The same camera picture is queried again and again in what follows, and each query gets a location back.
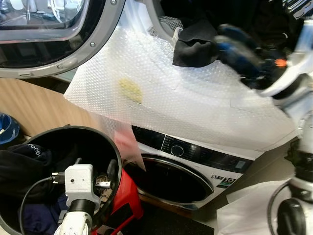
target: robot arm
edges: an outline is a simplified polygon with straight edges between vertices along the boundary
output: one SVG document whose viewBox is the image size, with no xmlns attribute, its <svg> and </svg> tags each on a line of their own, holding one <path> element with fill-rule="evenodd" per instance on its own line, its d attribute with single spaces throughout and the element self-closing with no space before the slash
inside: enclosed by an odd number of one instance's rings
<svg viewBox="0 0 313 235">
<path fill-rule="evenodd" d="M 109 164 L 107 182 L 94 182 L 93 167 L 89 164 L 75 164 L 65 170 L 64 182 L 69 209 L 55 235 L 90 234 L 94 212 L 100 209 L 100 198 L 93 188 L 111 187 L 115 163 L 112 160 Z"/>
<path fill-rule="evenodd" d="M 286 60 L 275 51 L 263 50 L 248 35 L 231 25 L 222 25 L 216 36 L 220 60 L 242 75 L 241 82 L 273 104 L 294 122 L 298 130 L 300 164 L 295 176 L 275 192 L 288 186 L 292 198 L 280 204 L 277 214 L 279 235 L 313 234 L 313 19 L 304 21 L 294 53 Z"/>
</svg>

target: dark blue clothing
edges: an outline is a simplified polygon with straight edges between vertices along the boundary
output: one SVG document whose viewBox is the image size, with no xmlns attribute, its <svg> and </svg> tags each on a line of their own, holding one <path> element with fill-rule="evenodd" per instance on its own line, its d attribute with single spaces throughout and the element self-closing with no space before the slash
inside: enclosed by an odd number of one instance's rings
<svg viewBox="0 0 313 235">
<path fill-rule="evenodd" d="M 58 228 L 60 212 L 67 210 L 66 201 L 67 197 L 62 194 L 53 205 L 26 204 L 23 221 L 27 234 L 53 235 Z"/>
</svg>

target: blue bucket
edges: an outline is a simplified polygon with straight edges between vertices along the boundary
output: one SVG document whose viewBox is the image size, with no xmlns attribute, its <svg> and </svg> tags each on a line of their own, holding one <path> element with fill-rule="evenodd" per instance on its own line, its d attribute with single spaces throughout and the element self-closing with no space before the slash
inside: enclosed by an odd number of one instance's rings
<svg viewBox="0 0 313 235">
<path fill-rule="evenodd" d="M 9 115 L 0 113 L 0 144 L 8 143 L 18 136 L 20 126 Z"/>
</svg>

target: wooden surface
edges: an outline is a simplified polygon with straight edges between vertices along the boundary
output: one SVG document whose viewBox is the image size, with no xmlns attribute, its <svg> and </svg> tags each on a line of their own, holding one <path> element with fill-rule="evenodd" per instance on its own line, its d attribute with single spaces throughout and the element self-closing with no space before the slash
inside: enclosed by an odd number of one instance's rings
<svg viewBox="0 0 313 235">
<path fill-rule="evenodd" d="M 87 111 L 61 93 L 17 79 L 0 78 L 0 112 L 15 118 L 29 136 L 67 124 L 99 129 Z"/>
<path fill-rule="evenodd" d="M 191 219 L 191 217 L 192 217 L 191 211 L 184 210 L 182 208 L 178 208 L 178 207 L 174 207 L 174 206 L 165 204 L 163 202 L 157 201 L 155 199 L 149 198 L 149 197 L 141 195 L 141 194 L 139 195 L 139 197 L 140 197 L 141 201 L 147 202 L 147 203 L 152 204 L 156 207 L 160 207 L 160 208 L 165 209 L 167 211 L 174 212 L 176 214 L 179 214 L 179 215 L 184 216 L 184 217 L 189 218 L 189 219 Z"/>
</svg>

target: yellow sponge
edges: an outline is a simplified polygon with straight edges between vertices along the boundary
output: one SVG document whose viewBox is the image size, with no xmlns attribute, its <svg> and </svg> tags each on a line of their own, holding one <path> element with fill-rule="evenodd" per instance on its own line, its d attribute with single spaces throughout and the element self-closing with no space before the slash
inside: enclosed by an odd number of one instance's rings
<svg viewBox="0 0 313 235">
<path fill-rule="evenodd" d="M 130 79 L 123 78 L 119 80 L 119 86 L 124 96 L 141 104 L 142 92 L 141 92 L 140 87 L 136 83 L 134 83 Z"/>
</svg>

